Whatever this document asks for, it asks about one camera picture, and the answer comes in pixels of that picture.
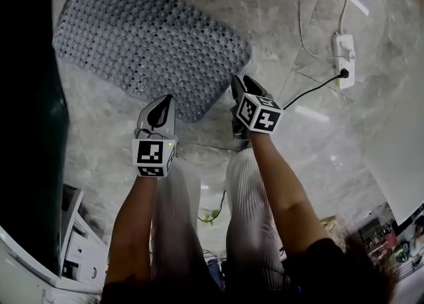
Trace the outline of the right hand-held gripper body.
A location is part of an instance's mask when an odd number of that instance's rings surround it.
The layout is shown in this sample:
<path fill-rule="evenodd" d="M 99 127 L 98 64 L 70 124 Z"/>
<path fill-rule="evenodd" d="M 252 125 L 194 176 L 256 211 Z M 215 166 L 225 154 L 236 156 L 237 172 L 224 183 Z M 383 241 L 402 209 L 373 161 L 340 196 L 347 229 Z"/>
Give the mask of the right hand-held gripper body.
<path fill-rule="evenodd" d="M 236 105 L 231 109 L 234 139 L 247 140 L 250 132 L 272 134 L 283 110 L 270 98 L 251 93 L 233 93 Z"/>

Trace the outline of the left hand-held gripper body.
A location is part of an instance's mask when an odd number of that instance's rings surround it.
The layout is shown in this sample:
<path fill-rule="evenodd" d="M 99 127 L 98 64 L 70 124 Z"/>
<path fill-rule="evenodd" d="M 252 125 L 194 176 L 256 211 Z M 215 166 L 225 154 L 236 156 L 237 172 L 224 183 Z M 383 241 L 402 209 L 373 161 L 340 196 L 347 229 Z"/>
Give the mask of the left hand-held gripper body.
<path fill-rule="evenodd" d="M 140 177 L 168 175 L 176 155 L 176 100 L 165 95 L 153 100 L 139 114 L 132 139 L 132 164 Z"/>

